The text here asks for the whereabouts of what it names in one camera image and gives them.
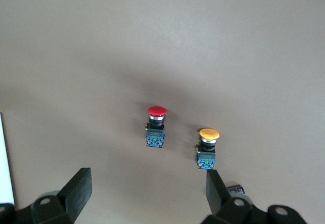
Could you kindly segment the red mushroom push button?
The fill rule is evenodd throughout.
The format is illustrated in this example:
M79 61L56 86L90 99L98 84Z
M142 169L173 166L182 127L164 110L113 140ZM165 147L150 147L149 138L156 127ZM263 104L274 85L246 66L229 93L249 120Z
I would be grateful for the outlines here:
M165 142L164 120L167 112L167 109L161 106L153 106L147 109L149 122L146 124L145 130L148 147L162 148Z

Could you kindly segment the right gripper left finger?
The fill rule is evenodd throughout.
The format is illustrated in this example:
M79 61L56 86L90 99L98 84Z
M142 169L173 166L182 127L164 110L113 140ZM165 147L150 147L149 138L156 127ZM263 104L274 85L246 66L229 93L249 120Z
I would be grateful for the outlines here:
M90 168L81 168L55 195L31 205L33 224L74 224L92 194Z

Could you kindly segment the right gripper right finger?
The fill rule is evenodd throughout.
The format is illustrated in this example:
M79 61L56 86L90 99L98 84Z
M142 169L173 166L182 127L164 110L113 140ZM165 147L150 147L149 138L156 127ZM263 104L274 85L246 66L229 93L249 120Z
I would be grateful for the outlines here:
M211 214L202 224L270 224L247 195L229 192L216 170L207 170L206 197Z

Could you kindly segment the white drawer cabinet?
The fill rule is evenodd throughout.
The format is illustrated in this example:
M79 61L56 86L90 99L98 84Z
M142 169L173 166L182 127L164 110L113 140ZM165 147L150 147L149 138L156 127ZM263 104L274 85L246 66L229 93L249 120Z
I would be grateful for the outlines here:
M6 147L6 138L3 126L3 116L0 112L0 204L15 205L11 173Z

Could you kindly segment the small dark terminal block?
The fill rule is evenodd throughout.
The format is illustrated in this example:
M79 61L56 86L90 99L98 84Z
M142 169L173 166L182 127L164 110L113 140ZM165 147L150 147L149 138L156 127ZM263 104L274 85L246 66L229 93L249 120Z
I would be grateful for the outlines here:
M226 187L227 187L228 191L231 193L242 194L242 195L246 194L244 187L239 183L229 182L226 184Z

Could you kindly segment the yellow mushroom push button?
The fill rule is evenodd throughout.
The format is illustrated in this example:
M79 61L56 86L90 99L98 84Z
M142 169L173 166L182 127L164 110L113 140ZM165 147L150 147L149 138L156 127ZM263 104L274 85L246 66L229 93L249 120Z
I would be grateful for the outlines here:
M196 146L197 166L199 169L211 170L216 164L215 144L220 137L218 131L204 128L199 131L200 143Z

